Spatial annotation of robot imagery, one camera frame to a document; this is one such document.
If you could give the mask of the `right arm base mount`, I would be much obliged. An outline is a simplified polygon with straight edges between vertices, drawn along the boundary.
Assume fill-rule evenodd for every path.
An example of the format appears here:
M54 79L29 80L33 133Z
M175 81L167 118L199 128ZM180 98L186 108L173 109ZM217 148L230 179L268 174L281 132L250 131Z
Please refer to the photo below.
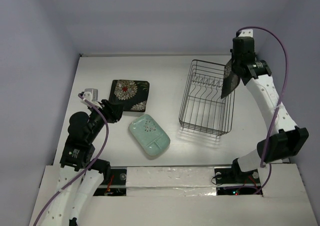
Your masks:
M214 168L211 183L218 196L254 195L262 185L257 170L235 176L232 169L226 167Z

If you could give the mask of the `black white floral square plate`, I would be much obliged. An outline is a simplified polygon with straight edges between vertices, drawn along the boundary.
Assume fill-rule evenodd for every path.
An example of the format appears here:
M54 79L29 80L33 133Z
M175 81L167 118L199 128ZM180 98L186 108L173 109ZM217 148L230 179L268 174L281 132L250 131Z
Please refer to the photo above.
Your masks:
M126 112L145 112L150 91L148 81L113 80L108 101Z

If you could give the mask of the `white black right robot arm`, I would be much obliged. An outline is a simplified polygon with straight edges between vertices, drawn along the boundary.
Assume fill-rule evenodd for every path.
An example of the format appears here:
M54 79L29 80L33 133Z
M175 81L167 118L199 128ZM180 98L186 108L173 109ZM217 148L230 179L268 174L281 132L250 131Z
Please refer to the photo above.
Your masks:
M231 71L254 97L268 127L266 138L257 143L255 150L232 162L230 176L235 182L242 182L260 166L296 156L309 132L299 127L287 112L268 64L256 60L254 38L237 36L232 42Z

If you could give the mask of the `light green round plate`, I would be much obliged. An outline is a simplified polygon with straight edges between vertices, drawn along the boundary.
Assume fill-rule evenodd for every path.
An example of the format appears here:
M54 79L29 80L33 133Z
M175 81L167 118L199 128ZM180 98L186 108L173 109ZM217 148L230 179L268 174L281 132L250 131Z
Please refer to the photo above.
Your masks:
M170 137L149 114L143 114L133 120L128 129L148 158L158 158L170 146Z

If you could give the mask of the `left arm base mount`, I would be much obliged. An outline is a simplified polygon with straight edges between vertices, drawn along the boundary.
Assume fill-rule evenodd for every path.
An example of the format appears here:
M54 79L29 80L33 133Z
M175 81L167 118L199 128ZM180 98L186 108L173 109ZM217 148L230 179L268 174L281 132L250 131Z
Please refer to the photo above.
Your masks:
M103 182L96 189L94 196L126 196L127 168L112 167L111 177L108 182Z

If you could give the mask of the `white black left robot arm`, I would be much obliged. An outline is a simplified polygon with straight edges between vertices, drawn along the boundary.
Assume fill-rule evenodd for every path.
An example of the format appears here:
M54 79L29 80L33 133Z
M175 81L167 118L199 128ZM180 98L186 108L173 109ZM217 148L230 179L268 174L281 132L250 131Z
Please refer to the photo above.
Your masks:
M118 122L123 106L81 97L90 114L76 112L69 119L68 137L60 159L55 194L38 214L35 226L78 226L100 184L112 181L108 161L94 155L93 142L103 127Z

